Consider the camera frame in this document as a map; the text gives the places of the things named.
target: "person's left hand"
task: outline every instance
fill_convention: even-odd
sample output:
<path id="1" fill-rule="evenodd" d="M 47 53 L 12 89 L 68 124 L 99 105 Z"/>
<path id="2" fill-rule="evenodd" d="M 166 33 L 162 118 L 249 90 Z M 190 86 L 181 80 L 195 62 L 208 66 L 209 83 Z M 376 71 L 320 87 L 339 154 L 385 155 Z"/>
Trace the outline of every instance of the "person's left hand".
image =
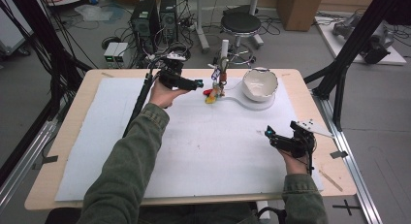
<path id="1" fill-rule="evenodd" d="M 170 107 L 177 96 L 187 92 L 189 91 L 183 89 L 171 90 L 157 79 L 151 88 L 151 95 L 148 102 L 164 109 Z"/>

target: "person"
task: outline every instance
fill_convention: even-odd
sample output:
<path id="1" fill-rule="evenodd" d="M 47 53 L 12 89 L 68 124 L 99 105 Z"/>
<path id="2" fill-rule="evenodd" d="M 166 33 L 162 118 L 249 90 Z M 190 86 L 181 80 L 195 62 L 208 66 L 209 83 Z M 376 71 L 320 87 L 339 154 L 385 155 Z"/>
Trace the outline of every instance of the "person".
<path id="1" fill-rule="evenodd" d="M 187 92 L 181 89 L 170 90 L 158 80 L 154 82 L 148 103 L 133 120 L 127 136 L 115 144 L 101 174 L 87 190 L 79 224 L 150 223 L 142 220 L 142 216 L 147 213 L 141 213 L 144 208 L 140 204 L 154 169 L 163 133 L 170 120 L 164 109 L 170 107 L 177 96 Z M 280 153 L 287 169 L 282 195 L 287 211 L 286 223 L 327 223 L 322 197 L 305 165 L 286 152 Z M 238 207 L 230 210 L 245 212 L 240 218 L 243 220 L 241 223 L 258 223 L 254 213 L 243 204 L 231 204 Z M 224 204 L 217 206 L 223 206 L 218 208 L 226 213 Z M 213 209 L 209 207 L 205 209 L 210 210 L 212 215 Z M 151 214 L 161 216 L 156 211 Z M 227 219 L 231 220 L 232 216 L 229 213 L 227 215 Z M 172 221 L 170 216 L 166 215 L 166 218 Z M 212 220 L 212 217 L 208 217 L 208 223 L 224 223 Z"/>

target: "jacket sleeve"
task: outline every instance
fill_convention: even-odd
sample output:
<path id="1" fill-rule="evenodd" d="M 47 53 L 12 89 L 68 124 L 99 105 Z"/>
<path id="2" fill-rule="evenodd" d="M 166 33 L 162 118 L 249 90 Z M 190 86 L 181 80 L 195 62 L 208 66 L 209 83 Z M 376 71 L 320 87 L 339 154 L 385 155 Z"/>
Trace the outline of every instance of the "jacket sleeve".
<path id="1" fill-rule="evenodd" d="M 287 175 L 282 198 L 287 224 L 328 223 L 323 198 L 310 175 Z"/>
<path id="2" fill-rule="evenodd" d="M 140 203 L 169 120 L 159 107 L 145 105 L 86 192 L 78 223 L 137 223 Z"/>

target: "computer tower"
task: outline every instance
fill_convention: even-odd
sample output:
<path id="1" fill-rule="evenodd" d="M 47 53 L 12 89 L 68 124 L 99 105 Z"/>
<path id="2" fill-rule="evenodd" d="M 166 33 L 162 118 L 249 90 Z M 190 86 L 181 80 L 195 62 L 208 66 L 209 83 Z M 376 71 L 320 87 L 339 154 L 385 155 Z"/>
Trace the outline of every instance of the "computer tower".
<path id="1" fill-rule="evenodd" d="M 138 0 L 130 22 L 138 49 L 143 49 L 147 53 L 156 52 L 161 35 L 155 0 Z"/>
<path id="2" fill-rule="evenodd" d="M 176 5 L 176 0 L 161 0 L 160 3 L 160 23 L 163 29 L 163 42 L 166 44 L 178 41 Z"/>

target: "stool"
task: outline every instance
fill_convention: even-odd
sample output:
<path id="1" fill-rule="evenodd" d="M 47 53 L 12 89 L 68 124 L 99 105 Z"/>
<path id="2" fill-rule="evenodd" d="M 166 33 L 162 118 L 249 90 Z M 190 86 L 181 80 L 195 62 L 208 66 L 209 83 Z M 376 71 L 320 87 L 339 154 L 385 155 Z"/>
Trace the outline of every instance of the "stool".
<path id="1" fill-rule="evenodd" d="M 227 57 L 230 64 L 241 65 L 255 61 L 253 51 L 240 42 L 241 38 L 252 37 L 258 33 L 261 27 L 260 20 L 248 13 L 230 13 L 221 18 L 223 31 L 236 37 L 234 45 L 229 47 Z"/>

